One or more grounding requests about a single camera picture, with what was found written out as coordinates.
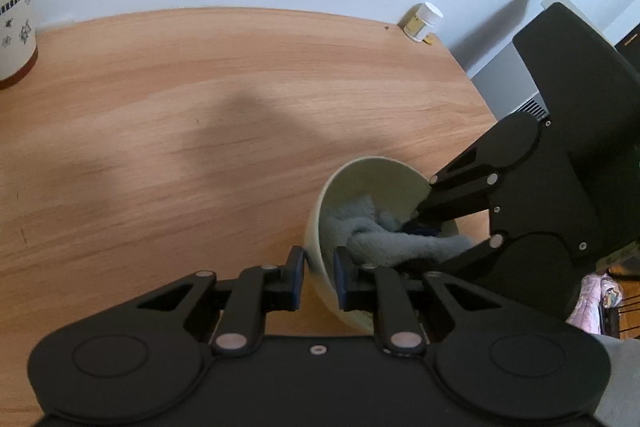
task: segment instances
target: gray cloth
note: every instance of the gray cloth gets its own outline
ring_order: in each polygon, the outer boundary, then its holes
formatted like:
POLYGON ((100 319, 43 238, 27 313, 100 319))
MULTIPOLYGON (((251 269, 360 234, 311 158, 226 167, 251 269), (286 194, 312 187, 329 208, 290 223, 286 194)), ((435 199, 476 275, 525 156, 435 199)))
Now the gray cloth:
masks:
POLYGON ((640 341, 593 336, 607 349, 611 360, 611 377, 596 418, 607 427, 640 427, 640 341))
MULTIPOLYGON (((322 254, 333 256, 347 247, 355 264, 392 267, 412 259, 443 263, 471 248, 465 235, 425 237, 397 233, 399 221, 389 212, 376 210, 371 196, 363 196, 320 219, 322 254)), ((333 259, 325 259, 332 266, 333 259)))

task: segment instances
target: screw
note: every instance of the screw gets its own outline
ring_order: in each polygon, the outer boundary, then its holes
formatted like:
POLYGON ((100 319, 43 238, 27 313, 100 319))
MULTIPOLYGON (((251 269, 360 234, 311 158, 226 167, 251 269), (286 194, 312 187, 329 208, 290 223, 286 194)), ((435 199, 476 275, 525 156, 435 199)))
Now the screw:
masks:
POLYGON ((223 333, 216 338, 217 346, 222 349, 242 349, 246 343, 246 336, 240 333, 223 333))
POLYGON ((422 337, 413 331, 400 331, 391 335, 391 343, 402 349, 413 349, 422 344, 422 337))
POLYGON ((489 246, 491 248, 500 248, 503 243, 504 243, 504 237, 502 236, 501 233, 495 233, 489 239, 489 246))
POLYGON ((315 346, 309 347, 309 352, 312 355, 324 355, 327 352, 326 346, 322 344, 316 344, 315 346))

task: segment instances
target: vent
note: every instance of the vent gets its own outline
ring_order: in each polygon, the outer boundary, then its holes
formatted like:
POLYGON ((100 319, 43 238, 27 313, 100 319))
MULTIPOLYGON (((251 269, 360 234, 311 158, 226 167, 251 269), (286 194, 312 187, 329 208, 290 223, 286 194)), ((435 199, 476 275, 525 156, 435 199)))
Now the vent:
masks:
POLYGON ((539 92, 527 100, 527 102, 523 103, 514 112, 528 112, 538 121, 544 120, 549 116, 549 111, 546 110, 545 102, 542 100, 539 92))

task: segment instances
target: yellow label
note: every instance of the yellow label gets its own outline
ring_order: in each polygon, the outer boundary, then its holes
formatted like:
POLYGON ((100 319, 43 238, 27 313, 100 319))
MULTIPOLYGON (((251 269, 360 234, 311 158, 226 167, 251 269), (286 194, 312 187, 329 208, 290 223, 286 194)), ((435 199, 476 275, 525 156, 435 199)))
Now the yellow label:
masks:
POLYGON ((425 23, 420 20, 417 15, 414 15, 406 24, 406 29, 409 33, 411 33, 411 35, 415 37, 425 26, 425 23))

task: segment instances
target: wooden table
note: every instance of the wooden table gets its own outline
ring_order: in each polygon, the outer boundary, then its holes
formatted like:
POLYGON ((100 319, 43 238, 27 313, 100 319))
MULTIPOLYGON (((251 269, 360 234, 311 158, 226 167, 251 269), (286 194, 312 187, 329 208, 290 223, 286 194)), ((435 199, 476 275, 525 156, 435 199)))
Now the wooden table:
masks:
MULTIPOLYGON (((38 36, 0 91, 0 425, 40 410, 49 331, 198 269, 282 262, 322 184, 387 155, 430 175, 493 123, 447 49, 384 23, 168 10, 38 36)), ((486 217, 462 225, 480 239, 486 217)), ((349 334, 305 287, 273 333, 349 334)))

